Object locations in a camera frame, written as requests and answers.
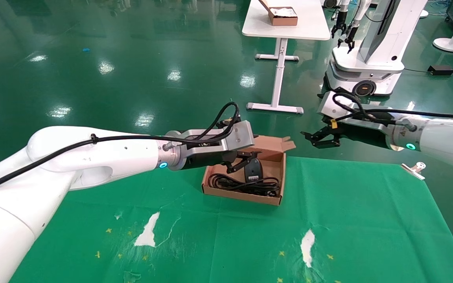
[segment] green tablecloth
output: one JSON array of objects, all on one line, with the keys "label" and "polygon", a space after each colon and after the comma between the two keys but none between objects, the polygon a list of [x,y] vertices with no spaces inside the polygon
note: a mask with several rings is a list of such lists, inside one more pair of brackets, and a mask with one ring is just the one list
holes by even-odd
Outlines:
[{"label": "green tablecloth", "polygon": [[[388,164],[288,157],[286,170],[279,207],[203,195],[204,169],[70,192],[11,282],[453,282],[453,237],[423,181]],[[157,211],[160,245],[135,247]]]}]

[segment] green epoxy floor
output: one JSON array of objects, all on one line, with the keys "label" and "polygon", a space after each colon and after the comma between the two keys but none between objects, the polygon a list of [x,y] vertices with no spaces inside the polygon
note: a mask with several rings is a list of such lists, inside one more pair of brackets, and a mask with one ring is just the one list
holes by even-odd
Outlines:
[{"label": "green epoxy floor", "polygon": [[[323,126],[315,114],[316,93],[335,41],[289,40],[288,54],[300,56],[300,62],[286,63],[281,104],[302,106],[304,115],[248,112],[247,102],[270,102],[276,64],[254,59],[256,53],[273,52],[274,39],[241,34],[248,1],[128,2],[0,0],[0,160],[43,127],[165,134],[206,127],[233,100],[255,133],[291,136],[297,145],[289,152],[293,156],[425,162],[426,183],[453,232],[453,167],[420,153],[395,153],[348,140],[337,149],[317,150],[299,134]],[[405,66],[453,67],[453,54],[431,46],[433,39],[452,32],[444,17],[420,20]],[[392,97],[380,102],[453,113],[453,76],[405,71]]]}]

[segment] table leg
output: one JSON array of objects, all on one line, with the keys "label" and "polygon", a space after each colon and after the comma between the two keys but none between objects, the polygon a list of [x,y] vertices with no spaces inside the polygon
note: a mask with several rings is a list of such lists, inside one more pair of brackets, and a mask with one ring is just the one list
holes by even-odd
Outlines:
[{"label": "table leg", "polygon": [[[280,46],[281,46],[281,40],[282,40],[282,38],[277,38],[275,40],[275,52],[274,52],[274,55],[272,55],[272,54],[256,54],[255,55],[255,59],[273,59],[273,60],[279,59],[279,56],[277,54],[279,54],[279,49],[280,49]],[[290,60],[290,61],[299,61],[300,60],[300,58],[298,58],[298,56],[288,56],[288,55],[285,55],[284,59],[285,60]]]},{"label": "table leg", "polygon": [[298,114],[304,114],[304,108],[293,106],[279,105],[279,98],[281,96],[282,75],[284,74],[284,61],[286,57],[286,47],[288,39],[282,38],[280,40],[279,50],[277,51],[277,67],[275,70],[274,91],[272,93],[272,104],[261,104],[249,102],[246,106],[247,109],[260,109],[271,111],[284,111]]}]

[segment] cardboard box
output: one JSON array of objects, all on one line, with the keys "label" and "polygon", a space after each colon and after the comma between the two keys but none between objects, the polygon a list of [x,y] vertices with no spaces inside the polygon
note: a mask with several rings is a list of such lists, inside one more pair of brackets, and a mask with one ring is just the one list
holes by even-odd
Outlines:
[{"label": "cardboard box", "polygon": [[[272,26],[296,26],[298,23],[298,16],[296,15],[295,9],[293,7],[268,7],[268,3],[266,0],[259,0],[261,5],[265,7],[265,9],[268,11],[268,17],[270,18],[270,23]],[[270,9],[282,9],[282,8],[287,8],[287,9],[292,9],[295,12],[294,17],[279,17],[275,16]]]},{"label": "cardboard box", "polygon": [[216,195],[218,197],[230,197],[235,199],[259,202],[261,204],[272,204],[278,206],[281,204],[284,195],[284,182],[286,173],[286,151],[294,149],[295,143],[290,140],[289,136],[285,138],[276,138],[273,136],[258,136],[255,138],[255,145],[243,149],[244,152],[261,151],[258,159],[263,168],[263,177],[275,177],[279,180],[280,191],[277,197],[266,197],[262,195],[252,195],[237,191],[228,191],[218,188],[212,188],[208,185],[209,176],[214,173],[225,174],[237,181],[245,182],[244,168],[238,172],[227,174],[227,167],[224,165],[207,166],[202,180],[202,190],[206,195]]}]

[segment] robotic arm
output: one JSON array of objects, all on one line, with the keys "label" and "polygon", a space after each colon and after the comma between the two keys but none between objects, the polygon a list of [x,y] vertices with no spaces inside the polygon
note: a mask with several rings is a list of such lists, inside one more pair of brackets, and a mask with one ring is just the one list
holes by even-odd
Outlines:
[{"label": "robotic arm", "polygon": [[354,49],[354,36],[356,36],[357,29],[359,27],[359,22],[365,15],[366,11],[370,7],[372,0],[360,0],[359,6],[357,7],[356,14],[350,25],[345,28],[345,18],[347,17],[347,6],[349,5],[350,0],[345,0],[340,4],[340,10],[338,11],[338,18],[336,25],[331,30],[331,35],[334,37],[335,32],[338,30],[342,31],[342,34],[338,38],[338,47],[342,42],[347,43],[349,46],[349,52]]},{"label": "robotic arm", "polygon": [[[0,162],[0,283],[10,280],[70,190],[165,167],[183,170],[222,164],[227,172],[234,172],[249,163],[255,156],[237,151],[254,145],[254,136],[250,123],[241,121],[237,113],[208,129],[169,131],[165,136],[88,127],[37,131],[26,147]],[[233,164],[236,158],[241,163]]]},{"label": "robotic arm", "polygon": [[[339,147],[340,138],[349,138],[394,151],[420,151],[453,165],[453,118],[430,119],[410,114],[414,111],[360,105],[342,95],[346,94],[328,92],[324,95],[318,113],[323,116],[326,127],[314,134],[302,132],[314,147]],[[453,117],[452,114],[430,114]]]},{"label": "robotic arm", "polygon": [[341,30],[342,33],[345,33],[347,26],[345,25],[345,18],[347,18],[347,12],[349,11],[350,0],[342,0],[340,2],[340,8],[338,9],[337,23],[331,29],[331,38],[335,38],[335,33],[338,30]]}]

